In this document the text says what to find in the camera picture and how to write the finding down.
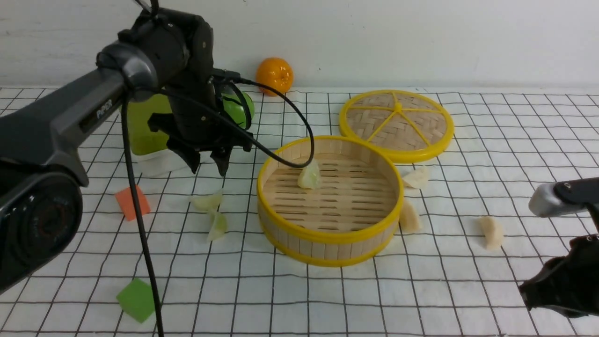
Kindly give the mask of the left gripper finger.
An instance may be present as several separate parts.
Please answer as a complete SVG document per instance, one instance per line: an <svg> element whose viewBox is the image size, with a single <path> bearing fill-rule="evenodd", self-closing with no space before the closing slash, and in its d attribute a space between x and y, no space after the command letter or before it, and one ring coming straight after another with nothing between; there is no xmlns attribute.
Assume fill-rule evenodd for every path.
<svg viewBox="0 0 599 337"><path fill-rule="evenodd" d="M221 177L226 177L232 151L233 147L215 147L211 151L211 159L214 160Z"/></svg>
<svg viewBox="0 0 599 337"><path fill-rule="evenodd" d="M177 154L187 164L193 174L197 173L201 165L201 155L199 152L177 139L168 139L167 148Z"/></svg>

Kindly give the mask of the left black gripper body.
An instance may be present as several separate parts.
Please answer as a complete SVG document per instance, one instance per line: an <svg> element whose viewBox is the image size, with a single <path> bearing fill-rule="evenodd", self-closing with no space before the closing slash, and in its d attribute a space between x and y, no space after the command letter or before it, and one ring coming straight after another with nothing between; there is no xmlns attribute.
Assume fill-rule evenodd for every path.
<svg viewBox="0 0 599 337"><path fill-rule="evenodd" d="M159 17L182 32L188 51L185 69L169 79L164 87L178 129L177 136L169 137L169 150L181 157L199 156L205 151L224 156L233 147L250 151L252 142L247 137L210 113L226 115L211 83L214 75L212 27L199 15L160 14Z"/></svg>

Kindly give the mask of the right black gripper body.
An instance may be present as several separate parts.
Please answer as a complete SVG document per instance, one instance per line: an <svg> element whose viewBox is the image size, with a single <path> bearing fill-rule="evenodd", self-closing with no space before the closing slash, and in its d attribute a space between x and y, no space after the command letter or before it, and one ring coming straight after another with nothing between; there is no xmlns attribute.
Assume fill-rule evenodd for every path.
<svg viewBox="0 0 599 337"><path fill-rule="evenodd" d="M519 285L526 308L543 308L567 318L599 315L599 240L584 235L570 241L567 256L544 263L535 277Z"/></svg>

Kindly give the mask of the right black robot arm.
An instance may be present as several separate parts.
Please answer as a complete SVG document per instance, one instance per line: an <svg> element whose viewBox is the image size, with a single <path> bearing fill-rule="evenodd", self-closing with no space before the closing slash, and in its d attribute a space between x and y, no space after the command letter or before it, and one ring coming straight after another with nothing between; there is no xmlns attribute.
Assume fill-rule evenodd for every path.
<svg viewBox="0 0 599 337"><path fill-rule="evenodd" d="M544 183L530 199L530 211L551 218L588 211L599 224L599 180L594 178ZM526 308L548 309L567 318L599 315L599 237L571 239L566 256L545 262L535 277L518 287Z"/></svg>

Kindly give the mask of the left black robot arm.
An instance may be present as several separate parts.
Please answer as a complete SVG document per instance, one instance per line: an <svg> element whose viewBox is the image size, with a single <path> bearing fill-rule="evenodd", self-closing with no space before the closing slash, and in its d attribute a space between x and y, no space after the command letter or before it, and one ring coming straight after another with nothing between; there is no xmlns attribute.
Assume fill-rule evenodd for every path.
<svg viewBox="0 0 599 337"><path fill-rule="evenodd" d="M238 79L214 68L212 28L199 15L143 9L133 26L96 56L96 69L1 118L1 271L5 292L60 254L83 215L88 176L79 147L117 109L159 89L171 113L152 113L150 132L197 171L210 152L225 174L233 147L250 151L253 136L223 107L219 87Z"/></svg>

